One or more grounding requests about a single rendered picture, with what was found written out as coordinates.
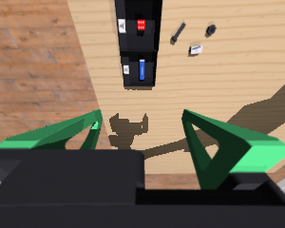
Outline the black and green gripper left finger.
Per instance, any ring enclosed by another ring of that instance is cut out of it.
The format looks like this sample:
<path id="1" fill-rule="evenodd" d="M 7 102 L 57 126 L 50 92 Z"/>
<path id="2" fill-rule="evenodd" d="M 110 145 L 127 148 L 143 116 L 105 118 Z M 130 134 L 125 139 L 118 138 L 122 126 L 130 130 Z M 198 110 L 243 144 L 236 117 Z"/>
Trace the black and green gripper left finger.
<path id="1" fill-rule="evenodd" d="M 8 137 L 0 148 L 66 149 L 69 139 L 91 126 L 80 149 L 95 149 L 103 122 L 101 109 L 82 116 Z"/>

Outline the black rack of bins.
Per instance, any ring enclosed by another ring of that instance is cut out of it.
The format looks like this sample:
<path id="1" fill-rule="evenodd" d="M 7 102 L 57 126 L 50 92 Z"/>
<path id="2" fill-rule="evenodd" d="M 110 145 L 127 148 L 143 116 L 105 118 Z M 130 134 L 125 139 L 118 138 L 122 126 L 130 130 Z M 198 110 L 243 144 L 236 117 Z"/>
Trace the black rack of bins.
<path id="1" fill-rule="evenodd" d="M 162 0 L 114 0 L 114 2 L 119 50 L 122 57 L 123 86 L 155 86 Z M 145 30 L 138 30 L 137 20 L 145 20 Z M 140 59 L 144 59 L 144 80 L 140 80 Z"/>

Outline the red die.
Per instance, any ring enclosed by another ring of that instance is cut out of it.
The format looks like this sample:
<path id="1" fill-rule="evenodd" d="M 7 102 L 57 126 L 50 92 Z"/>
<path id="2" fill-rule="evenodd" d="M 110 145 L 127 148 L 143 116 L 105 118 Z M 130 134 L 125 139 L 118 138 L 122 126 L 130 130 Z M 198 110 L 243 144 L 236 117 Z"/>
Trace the red die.
<path id="1" fill-rule="evenodd" d="M 138 20 L 138 30 L 145 30 L 145 20 Z"/>

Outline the blue aa battery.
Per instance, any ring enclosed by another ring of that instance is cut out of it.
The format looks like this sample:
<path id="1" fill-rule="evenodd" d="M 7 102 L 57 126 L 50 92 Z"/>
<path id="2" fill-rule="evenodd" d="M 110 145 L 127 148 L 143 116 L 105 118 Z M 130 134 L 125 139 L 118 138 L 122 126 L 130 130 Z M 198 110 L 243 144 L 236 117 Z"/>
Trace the blue aa battery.
<path id="1" fill-rule="evenodd" d="M 144 80 L 144 59 L 139 60 L 140 80 Z"/>

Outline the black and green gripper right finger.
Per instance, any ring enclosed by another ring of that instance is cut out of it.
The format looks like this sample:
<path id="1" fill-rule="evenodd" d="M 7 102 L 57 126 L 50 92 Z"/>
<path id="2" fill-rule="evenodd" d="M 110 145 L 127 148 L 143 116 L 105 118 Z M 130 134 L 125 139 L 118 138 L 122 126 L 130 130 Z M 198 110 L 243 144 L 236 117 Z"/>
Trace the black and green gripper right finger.
<path id="1" fill-rule="evenodd" d="M 285 143 L 276 137 L 188 109 L 183 110 L 181 120 L 200 189 L 217 189 L 234 172 L 266 172 L 285 157 Z M 213 159 L 192 124 L 218 141 Z"/>

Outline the dark grey bolt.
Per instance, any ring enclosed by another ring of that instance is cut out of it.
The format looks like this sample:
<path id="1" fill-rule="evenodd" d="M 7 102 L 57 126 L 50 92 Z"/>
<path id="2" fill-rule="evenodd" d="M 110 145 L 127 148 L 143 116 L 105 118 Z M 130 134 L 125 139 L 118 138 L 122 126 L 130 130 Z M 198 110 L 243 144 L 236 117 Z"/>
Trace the dark grey bolt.
<path id="1" fill-rule="evenodd" d="M 175 34 L 175 36 L 172 36 L 171 39 L 174 41 L 174 42 L 177 42 L 177 38 L 178 36 L 180 35 L 180 33 L 182 32 L 182 30 L 184 29 L 186 25 L 184 23 L 182 23 L 182 25 L 180 26 L 179 30 L 177 31 L 177 33 Z"/>

